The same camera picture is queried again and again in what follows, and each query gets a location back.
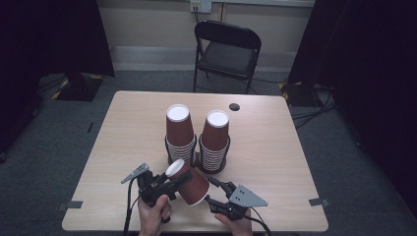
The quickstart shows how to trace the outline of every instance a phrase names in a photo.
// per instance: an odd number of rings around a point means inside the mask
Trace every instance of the gray carpet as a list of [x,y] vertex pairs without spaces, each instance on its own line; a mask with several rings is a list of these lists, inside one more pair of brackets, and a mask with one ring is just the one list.
[[[59,77],[50,76],[41,83]],[[256,79],[262,81],[253,82],[251,93],[280,95],[277,82],[286,77],[287,73],[257,73]],[[0,165],[0,235],[121,235],[65,232],[61,227],[65,212],[56,208],[71,200],[117,90],[189,92],[192,78],[192,71],[117,72],[115,79],[103,81],[93,102],[53,100],[51,95],[57,87],[43,92],[37,116],[10,147],[7,161]],[[240,82],[216,76],[207,80],[204,74],[199,77],[199,86],[222,93],[245,90]],[[321,93],[322,99],[326,96],[326,92]],[[316,110],[290,107],[292,114]],[[325,208],[328,231],[300,235],[417,235],[415,218],[379,166],[357,147],[336,109],[317,116],[297,131],[319,195],[330,202]]]

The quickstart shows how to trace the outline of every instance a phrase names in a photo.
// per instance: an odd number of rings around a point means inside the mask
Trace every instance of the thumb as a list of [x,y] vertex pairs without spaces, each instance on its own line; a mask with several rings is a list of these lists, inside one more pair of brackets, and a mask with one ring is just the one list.
[[157,199],[156,204],[153,207],[156,207],[157,209],[163,209],[167,204],[168,196],[162,195]]

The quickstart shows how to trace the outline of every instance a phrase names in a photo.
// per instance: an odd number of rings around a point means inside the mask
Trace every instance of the human hand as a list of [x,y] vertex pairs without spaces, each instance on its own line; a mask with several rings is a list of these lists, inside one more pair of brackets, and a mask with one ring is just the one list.
[[[251,210],[248,210],[245,213],[246,216],[251,216]],[[247,218],[242,218],[239,220],[231,221],[227,216],[221,213],[214,215],[218,221],[226,225],[232,231],[233,236],[252,236],[252,222]]]
[[153,207],[148,206],[139,199],[138,209],[141,218],[141,232],[139,236],[156,236],[162,232],[161,219],[167,219],[171,215],[172,206],[166,195],[160,196]]

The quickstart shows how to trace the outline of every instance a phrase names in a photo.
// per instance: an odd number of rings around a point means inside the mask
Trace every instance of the chair backrest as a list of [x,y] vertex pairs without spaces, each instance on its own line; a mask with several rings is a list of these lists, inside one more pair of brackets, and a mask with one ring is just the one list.
[[198,43],[201,43],[202,38],[237,47],[256,49],[258,53],[261,50],[261,39],[251,29],[221,22],[203,21],[197,23],[194,33]]

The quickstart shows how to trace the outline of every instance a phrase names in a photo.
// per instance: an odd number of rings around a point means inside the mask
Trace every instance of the white wall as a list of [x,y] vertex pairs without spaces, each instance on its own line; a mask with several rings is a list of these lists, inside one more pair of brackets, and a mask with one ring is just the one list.
[[[188,1],[97,0],[111,46],[195,48],[195,17]],[[200,20],[223,20],[255,31],[263,52],[295,52],[311,8],[212,3]]]

